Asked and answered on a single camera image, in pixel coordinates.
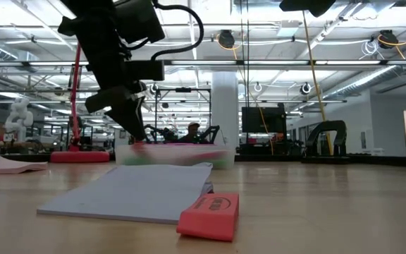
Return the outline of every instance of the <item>humanoid robot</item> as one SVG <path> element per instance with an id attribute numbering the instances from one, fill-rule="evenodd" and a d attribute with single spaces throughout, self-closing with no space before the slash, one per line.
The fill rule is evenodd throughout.
<path id="1" fill-rule="evenodd" d="M 17 133 L 16 141 L 21 143 L 26 141 L 26 127 L 31 126 L 34 122 L 34 116 L 32 112 L 27 110 L 29 100 L 25 98 L 17 98 L 15 102 L 11 105 L 11 114 L 6 119 L 4 128 L 6 129 L 6 134 L 8 137 L 12 133 Z"/>

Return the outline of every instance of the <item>table surface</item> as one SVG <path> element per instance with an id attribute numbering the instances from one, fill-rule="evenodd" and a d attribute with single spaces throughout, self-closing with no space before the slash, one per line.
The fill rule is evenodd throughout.
<path id="1" fill-rule="evenodd" d="M 0 175 L 0 253 L 405 253 L 406 168 L 236 163 L 216 192 L 239 192 L 233 243 L 165 224 L 37 215 L 36 207 L 114 164 L 50 164 Z"/>

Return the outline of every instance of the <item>plastic container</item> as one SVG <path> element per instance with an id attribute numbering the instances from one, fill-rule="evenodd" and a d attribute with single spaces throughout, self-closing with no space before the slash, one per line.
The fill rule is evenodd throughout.
<path id="1" fill-rule="evenodd" d="M 116 147 L 119 165 L 171 164 L 192 166 L 201 162 L 213 164 L 213 169 L 226 169 L 234 165 L 235 151 L 222 145 L 195 144 L 134 144 Z"/>

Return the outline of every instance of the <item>monitor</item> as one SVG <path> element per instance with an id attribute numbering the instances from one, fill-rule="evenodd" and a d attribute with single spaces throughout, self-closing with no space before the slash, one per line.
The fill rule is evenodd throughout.
<path id="1" fill-rule="evenodd" d="M 267 132 L 286 133 L 286 112 L 283 107 L 261 108 Z M 266 133 L 259 107 L 242 108 L 243 133 Z"/>

